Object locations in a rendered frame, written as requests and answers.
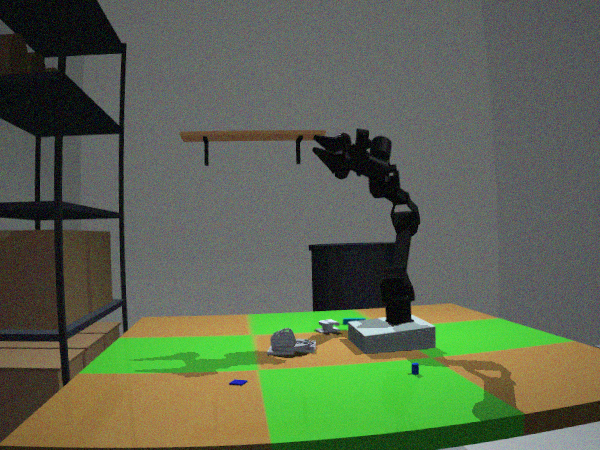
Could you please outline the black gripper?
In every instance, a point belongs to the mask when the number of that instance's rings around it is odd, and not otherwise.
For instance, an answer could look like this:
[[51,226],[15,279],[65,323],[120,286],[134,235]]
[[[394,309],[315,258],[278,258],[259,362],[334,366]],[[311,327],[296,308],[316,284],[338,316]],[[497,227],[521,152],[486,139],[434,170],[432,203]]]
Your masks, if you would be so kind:
[[372,156],[369,158],[360,158],[352,155],[351,139],[348,134],[341,133],[336,137],[327,137],[315,135],[313,138],[325,150],[313,148],[313,152],[326,164],[326,166],[335,173],[339,179],[347,178],[350,170],[357,172],[358,176],[364,175],[372,162]]

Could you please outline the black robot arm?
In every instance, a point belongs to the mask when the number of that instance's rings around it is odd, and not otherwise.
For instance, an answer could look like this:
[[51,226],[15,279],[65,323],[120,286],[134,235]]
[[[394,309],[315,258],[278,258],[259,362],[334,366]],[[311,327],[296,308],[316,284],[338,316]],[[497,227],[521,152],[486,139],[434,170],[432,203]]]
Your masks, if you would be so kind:
[[[369,131],[357,128],[352,155],[360,158],[372,156],[368,177],[369,189],[374,198],[386,198],[393,203],[391,220],[396,231],[396,241],[391,268],[385,269],[380,283],[383,303],[387,302],[386,322],[393,325],[411,323],[411,301],[415,292],[406,272],[411,237],[420,225],[418,206],[410,199],[409,193],[400,188],[400,175],[397,165],[390,164],[391,141],[376,136],[369,139]],[[366,149],[370,148],[370,153]],[[368,155],[366,155],[368,154]],[[394,172],[394,176],[389,176]],[[396,205],[407,204],[412,211],[394,212]],[[400,297],[400,298],[395,298]]]

